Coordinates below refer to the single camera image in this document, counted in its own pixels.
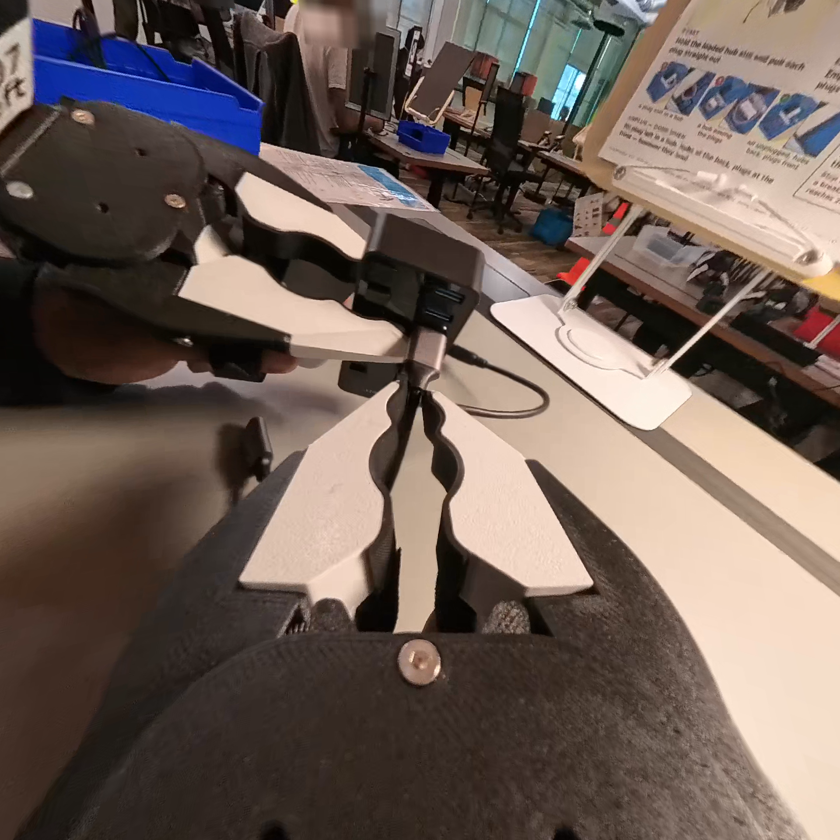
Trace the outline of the blue plastic bin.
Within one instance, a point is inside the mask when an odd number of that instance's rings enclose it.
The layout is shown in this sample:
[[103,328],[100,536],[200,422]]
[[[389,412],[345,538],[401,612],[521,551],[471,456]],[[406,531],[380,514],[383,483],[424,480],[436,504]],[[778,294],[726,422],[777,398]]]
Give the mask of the blue plastic bin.
[[199,59],[36,18],[33,43],[38,103],[110,102],[259,154],[263,102]]

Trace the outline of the black cable grey plug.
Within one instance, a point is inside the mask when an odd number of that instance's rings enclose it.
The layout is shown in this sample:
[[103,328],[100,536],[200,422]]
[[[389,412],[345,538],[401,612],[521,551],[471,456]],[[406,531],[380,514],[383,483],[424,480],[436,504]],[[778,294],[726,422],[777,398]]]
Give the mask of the black cable grey plug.
[[387,425],[369,459],[371,477],[383,495],[392,492],[415,416],[440,376],[446,350],[447,339],[442,333],[417,329],[411,338],[402,372],[395,381],[396,390],[385,403]]

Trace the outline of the printed paper sheet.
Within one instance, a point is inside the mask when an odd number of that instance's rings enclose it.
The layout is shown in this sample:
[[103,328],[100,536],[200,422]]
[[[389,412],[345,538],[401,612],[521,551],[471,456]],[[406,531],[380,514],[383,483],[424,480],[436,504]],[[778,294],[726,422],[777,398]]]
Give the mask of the printed paper sheet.
[[387,171],[262,143],[261,160],[328,204],[433,212],[432,205]]

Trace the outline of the teal floor crate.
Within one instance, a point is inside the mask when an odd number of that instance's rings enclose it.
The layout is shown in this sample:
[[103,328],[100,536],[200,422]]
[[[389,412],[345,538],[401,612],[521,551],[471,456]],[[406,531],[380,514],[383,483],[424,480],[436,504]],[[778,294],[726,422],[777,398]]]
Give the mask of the teal floor crate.
[[540,243],[561,248],[572,236],[574,218],[556,206],[546,206],[537,215],[530,228],[530,236]]

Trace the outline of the dark grey usb hub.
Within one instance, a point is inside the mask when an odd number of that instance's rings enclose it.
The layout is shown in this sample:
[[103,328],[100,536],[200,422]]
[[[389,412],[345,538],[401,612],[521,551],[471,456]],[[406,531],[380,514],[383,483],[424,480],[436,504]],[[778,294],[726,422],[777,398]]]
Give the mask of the dark grey usb hub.
[[[442,333],[447,353],[480,302],[485,267],[480,249],[415,219],[381,214],[371,228],[352,311],[394,324],[409,342],[417,329]],[[397,379],[406,358],[342,362],[338,386],[373,396]]]

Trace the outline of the person's left forearm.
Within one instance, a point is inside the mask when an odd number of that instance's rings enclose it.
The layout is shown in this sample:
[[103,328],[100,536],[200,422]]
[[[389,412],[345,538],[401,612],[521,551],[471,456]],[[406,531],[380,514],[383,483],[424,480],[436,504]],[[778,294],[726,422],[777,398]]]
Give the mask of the person's left forearm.
[[1,260],[1,405],[56,406],[97,401],[116,385],[75,379],[39,350],[33,306],[40,266]]

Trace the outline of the computer monitor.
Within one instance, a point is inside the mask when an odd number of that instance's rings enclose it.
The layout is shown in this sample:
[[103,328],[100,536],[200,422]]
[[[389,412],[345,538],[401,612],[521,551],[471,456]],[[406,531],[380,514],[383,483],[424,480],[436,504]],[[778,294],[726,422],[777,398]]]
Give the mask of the computer monitor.
[[401,45],[398,29],[384,26],[372,42],[350,52],[347,106],[388,122],[392,118],[396,62]]

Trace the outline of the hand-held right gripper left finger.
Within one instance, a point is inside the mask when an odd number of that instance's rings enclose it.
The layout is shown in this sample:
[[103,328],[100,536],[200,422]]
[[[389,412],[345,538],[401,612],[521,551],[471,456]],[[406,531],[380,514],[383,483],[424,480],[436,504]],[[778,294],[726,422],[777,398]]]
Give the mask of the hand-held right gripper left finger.
[[361,631],[391,632],[401,551],[392,487],[411,423],[407,383],[393,382],[308,446],[238,582],[246,589],[340,602]]

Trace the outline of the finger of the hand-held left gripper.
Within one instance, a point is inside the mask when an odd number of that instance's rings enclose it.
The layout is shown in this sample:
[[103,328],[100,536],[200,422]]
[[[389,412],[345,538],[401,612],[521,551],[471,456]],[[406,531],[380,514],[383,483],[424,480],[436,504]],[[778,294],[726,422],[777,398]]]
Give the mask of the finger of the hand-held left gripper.
[[400,363],[409,350],[396,325],[298,295],[240,256],[191,268],[176,297],[192,328],[218,343],[278,347],[300,361]]
[[309,266],[336,284],[356,283],[366,240],[341,217],[252,173],[226,186],[227,203],[241,228],[238,252],[226,256],[227,271],[264,271],[282,284],[290,270]]

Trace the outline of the person's left hand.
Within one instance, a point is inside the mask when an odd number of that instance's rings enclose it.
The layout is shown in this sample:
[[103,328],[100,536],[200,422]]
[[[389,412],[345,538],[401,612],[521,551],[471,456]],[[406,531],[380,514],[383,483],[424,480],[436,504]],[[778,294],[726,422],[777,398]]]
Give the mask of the person's left hand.
[[37,285],[31,304],[35,345],[62,374],[102,385],[151,381],[185,364],[212,371],[205,354],[161,339],[96,299]]

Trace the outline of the black office chair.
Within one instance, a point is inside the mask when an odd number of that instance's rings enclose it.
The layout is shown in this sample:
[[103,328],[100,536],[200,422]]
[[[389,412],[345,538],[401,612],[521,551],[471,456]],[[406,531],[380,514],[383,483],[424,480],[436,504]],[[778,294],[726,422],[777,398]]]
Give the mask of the black office chair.
[[486,145],[485,175],[475,178],[475,191],[467,218],[472,219],[479,203],[488,203],[497,233],[505,232],[506,222],[511,221],[517,233],[522,222],[513,213],[513,204],[523,185],[536,183],[539,177],[530,171],[533,152],[520,160],[520,140],[526,116],[526,102],[522,94],[499,87],[493,124]]

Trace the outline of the illustrated instruction sheet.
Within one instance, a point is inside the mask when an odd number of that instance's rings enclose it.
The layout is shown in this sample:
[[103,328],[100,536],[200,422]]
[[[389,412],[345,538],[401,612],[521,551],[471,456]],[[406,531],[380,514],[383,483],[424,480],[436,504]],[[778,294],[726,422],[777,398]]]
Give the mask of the illustrated instruction sheet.
[[838,213],[839,2],[691,2],[602,148]]

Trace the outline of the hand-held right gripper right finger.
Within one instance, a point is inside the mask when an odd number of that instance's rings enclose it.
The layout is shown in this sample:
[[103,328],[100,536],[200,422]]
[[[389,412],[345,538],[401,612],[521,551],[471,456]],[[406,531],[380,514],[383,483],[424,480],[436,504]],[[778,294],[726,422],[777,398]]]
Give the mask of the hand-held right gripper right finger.
[[500,603],[573,595],[593,579],[526,460],[447,397],[423,399],[432,470],[445,491],[435,627],[481,627]]

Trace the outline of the red plastic bin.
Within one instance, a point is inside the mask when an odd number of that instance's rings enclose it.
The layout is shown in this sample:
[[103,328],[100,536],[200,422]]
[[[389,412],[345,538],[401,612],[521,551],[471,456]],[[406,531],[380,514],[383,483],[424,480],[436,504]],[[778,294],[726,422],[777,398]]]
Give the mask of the red plastic bin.
[[814,307],[807,313],[802,324],[805,344],[812,349],[817,349],[838,328],[838,324],[838,313]]

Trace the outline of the white document stand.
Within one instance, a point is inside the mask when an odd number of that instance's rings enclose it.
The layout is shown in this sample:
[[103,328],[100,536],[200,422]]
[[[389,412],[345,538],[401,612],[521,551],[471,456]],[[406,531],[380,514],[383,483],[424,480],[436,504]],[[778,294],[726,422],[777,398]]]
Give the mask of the white document stand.
[[[685,167],[617,165],[612,183],[631,202],[606,240],[563,297],[541,295],[497,302],[490,315],[550,367],[626,425],[658,428],[691,396],[674,368],[698,342],[745,301],[762,280],[780,275],[826,297],[838,298],[838,245],[829,245],[795,216],[759,196],[739,176]],[[668,358],[657,360],[592,320],[578,305],[595,277],[644,211],[667,217],[737,256],[763,267],[706,324]]]

